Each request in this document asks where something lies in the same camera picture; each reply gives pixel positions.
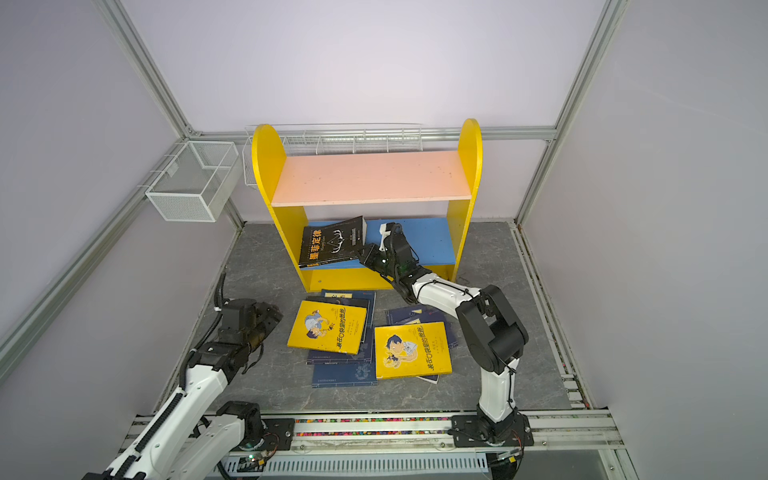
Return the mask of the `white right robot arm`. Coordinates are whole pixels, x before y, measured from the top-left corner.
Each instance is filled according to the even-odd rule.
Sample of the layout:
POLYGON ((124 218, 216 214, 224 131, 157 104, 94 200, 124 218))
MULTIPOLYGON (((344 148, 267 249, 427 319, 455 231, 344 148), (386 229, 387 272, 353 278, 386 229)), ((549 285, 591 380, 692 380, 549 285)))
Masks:
POLYGON ((458 320, 469 352, 482 369, 478 416, 495 430, 510 425, 518 414, 514 382, 529 335, 504 293, 495 285, 459 285, 422 266, 399 223, 382 225, 380 235, 379 243, 360 251, 360 263, 406 302, 458 320))

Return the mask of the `black book orange title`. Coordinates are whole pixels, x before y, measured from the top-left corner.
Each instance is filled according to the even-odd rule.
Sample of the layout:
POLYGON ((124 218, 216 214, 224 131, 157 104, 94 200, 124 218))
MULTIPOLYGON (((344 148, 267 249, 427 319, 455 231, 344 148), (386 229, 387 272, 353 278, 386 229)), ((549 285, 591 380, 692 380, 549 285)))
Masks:
POLYGON ((298 265, 312 268, 356 260, 365 245, 366 234, 367 222, 363 216, 323 226, 306 226, 298 265))

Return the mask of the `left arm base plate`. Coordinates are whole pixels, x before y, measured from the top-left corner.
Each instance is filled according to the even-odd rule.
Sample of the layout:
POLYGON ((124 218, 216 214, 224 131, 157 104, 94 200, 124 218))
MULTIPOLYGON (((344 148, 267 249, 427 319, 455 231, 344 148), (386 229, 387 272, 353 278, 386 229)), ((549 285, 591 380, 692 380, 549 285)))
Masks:
POLYGON ((261 418, 245 424, 242 451, 287 451, 291 448, 296 421, 294 418, 261 418))

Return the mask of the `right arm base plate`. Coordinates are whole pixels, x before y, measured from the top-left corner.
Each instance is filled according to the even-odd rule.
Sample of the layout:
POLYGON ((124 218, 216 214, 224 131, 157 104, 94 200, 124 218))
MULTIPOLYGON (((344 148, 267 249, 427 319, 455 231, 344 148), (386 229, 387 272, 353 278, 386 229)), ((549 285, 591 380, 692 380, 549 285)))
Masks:
POLYGON ((481 413, 454 415, 448 433, 456 447, 529 447, 535 441, 529 419, 519 410, 501 422, 481 413))

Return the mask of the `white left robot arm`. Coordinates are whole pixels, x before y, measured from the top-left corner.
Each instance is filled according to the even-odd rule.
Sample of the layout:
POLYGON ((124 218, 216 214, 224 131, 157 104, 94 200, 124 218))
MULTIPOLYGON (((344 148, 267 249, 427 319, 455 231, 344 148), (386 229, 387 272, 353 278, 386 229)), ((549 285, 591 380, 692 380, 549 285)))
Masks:
POLYGON ((190 350, 177 386, 148 425, 104 471, 85 479, 203 479, 243 447, 256 451, 272 434, 258 404, 228 401, 205 413, 234 377, 254 362, 283 315, 252 299, 218 299, 216 338, 190 350))

